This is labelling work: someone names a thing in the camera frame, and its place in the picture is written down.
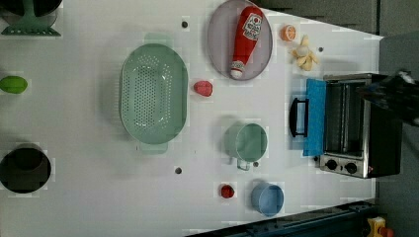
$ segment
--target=toaster oven handle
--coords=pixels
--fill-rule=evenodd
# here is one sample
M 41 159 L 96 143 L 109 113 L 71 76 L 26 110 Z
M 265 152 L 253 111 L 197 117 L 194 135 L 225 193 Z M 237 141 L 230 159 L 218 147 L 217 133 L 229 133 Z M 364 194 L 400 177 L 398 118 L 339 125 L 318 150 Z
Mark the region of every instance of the toaster oven handle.
M 299 100 L 298 98 L 293 99 L 293 104 L 291 105 L 290 116 L 289 116 L 289 123 L 290 123 L 290 130 L 293 137 L 298 135 L 303 135 L 307 137 L 308 135 L 308 99 L 303 101 Z M 304 132 L 297 132 L 296 131 L 296 120 L 298 118 L 298 104 L 305 104 L 305 113 L 304 113 Z

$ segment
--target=ketchup bottle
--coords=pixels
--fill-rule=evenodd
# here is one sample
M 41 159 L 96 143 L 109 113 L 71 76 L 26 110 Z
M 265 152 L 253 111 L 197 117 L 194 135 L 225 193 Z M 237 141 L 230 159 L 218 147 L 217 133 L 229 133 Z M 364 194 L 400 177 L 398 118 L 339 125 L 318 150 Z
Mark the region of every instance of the ketchup bottle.
M 246 7 L 237 24 L 231 76 L 240 79 L 261 33 L 263 14 L 255 6 Z

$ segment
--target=orange fruit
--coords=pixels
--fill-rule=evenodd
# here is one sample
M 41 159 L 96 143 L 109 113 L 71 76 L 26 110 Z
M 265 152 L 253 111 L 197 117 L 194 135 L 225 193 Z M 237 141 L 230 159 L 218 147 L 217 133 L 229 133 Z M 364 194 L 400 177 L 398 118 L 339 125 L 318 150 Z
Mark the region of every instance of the orange fruit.
M 284 41 L 293 41 L 295 39 L 295 27 L 286 25 L 281 29 L 281 39 Z

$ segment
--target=black pot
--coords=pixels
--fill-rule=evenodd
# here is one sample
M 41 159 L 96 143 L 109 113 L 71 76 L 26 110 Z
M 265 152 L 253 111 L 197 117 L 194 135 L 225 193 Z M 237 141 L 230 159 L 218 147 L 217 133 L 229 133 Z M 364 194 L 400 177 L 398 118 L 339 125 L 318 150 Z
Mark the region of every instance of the black pot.
M 62 0 L 34 0 L 34 11 L 37 17 L 45 16 L 57 9 Z M 25 14 L 22 0 L 0 0 L 0 6 L 19 16 Z
M 48 180 L 51 165 L 48 158 L 36 148 L 19 148 L 4 157 L 0 163 L 0 181 L 18 194 L 40 189 Z

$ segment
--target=ketchup label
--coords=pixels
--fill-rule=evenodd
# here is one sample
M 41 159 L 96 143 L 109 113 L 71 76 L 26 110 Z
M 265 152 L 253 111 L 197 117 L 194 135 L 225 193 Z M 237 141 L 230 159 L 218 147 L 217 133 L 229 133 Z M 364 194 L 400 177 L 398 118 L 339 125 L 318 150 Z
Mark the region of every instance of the ketchup label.
M 235 68 L 239 71 L 244 71 L 244 63 L 242 61 L 233 61 L 231 63 L 231 68 Z
M 258 40 L 261 33 L 262 17 L 251 13 L 243 25 L 243 35 L 250 40 Z

